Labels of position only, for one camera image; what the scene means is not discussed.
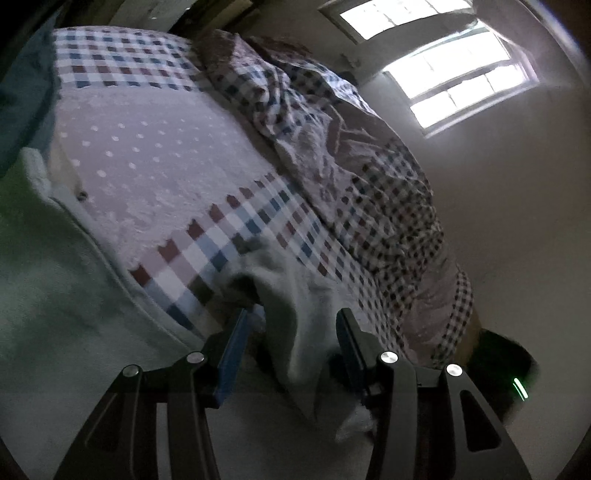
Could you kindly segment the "checkered crumpled quilt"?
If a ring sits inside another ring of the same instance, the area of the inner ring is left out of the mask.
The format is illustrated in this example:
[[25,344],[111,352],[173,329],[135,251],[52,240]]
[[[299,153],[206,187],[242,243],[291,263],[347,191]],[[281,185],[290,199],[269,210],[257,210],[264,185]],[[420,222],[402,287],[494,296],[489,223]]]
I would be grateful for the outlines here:
[[381,296],[379,335],[422,366],[465,363],[480,329],[414,155],[349,81],[307,49],[216,30],[198,52],[212,85],[273,145],[284,170]]

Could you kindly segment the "bright window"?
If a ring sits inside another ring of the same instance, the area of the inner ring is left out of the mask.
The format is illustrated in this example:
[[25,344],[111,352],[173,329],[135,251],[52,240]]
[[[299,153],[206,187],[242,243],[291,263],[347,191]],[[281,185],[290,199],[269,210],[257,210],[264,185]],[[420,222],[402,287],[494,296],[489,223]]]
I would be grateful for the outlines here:
[[320,11],[353,42],[342,57],[356,85],[390,78],[428,136],[539,82],[526,50],[473,1],[329,1]]

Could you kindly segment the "checkered bed sheet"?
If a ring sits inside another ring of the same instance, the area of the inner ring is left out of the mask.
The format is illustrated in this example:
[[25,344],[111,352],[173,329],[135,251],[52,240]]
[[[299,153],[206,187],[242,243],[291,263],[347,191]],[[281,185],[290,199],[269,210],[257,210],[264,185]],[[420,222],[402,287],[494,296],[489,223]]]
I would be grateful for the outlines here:
[[386,314],[369,274],[189,41],[117,27],[58,29],[54,40],[57,139],[85,208],[168,316],[199,343],[218,333],[218,275],[263,236],[335,283],[363,328],[408,356],[379,335]]

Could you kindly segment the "green fleece garment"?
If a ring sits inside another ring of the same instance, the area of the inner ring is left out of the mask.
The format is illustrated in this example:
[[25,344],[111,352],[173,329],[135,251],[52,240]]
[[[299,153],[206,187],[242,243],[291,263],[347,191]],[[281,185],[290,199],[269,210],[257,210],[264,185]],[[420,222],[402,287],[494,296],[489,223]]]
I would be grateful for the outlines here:
[[[1,180],[1,436],[32,479],[49,479],[117,371],[160,367],[199,345],[119,263],[79,202],[25,148]],[[362,479],[362,411],[329,397],[317,424],[245,377],[214,419],[228,479]]]

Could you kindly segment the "teal cartoon pillow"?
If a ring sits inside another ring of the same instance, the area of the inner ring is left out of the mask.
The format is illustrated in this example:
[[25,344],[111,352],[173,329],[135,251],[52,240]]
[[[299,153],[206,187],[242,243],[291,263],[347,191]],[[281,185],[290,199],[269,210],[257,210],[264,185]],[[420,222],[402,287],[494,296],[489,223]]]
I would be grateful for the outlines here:
[[30,19],[12,21],[15,37],[1,39],[1,174],[21,149],[47,155],[55,128],[60,88],[55,61],[57,6],[43,7]]

